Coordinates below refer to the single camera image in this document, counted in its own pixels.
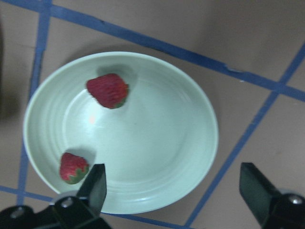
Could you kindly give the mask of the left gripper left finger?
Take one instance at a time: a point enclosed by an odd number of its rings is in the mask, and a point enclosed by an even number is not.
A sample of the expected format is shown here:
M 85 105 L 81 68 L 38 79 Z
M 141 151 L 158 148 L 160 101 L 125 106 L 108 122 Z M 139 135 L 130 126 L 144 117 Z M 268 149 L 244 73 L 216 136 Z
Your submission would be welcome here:
M 76 197 L 82 200 L 94 215 L 99 216 L 106 195 L 107 184 L 105 164 L 95 164 L 78 190 Z

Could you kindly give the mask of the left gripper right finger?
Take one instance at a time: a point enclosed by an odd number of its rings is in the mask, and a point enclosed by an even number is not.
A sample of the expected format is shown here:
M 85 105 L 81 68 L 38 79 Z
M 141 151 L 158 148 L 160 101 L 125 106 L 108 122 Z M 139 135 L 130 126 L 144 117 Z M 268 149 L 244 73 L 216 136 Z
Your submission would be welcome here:
M 281 192 L 267 177 L 250 162 L 242 162 L 240 166 L 239 192 L 251 213 L 263 227 Z

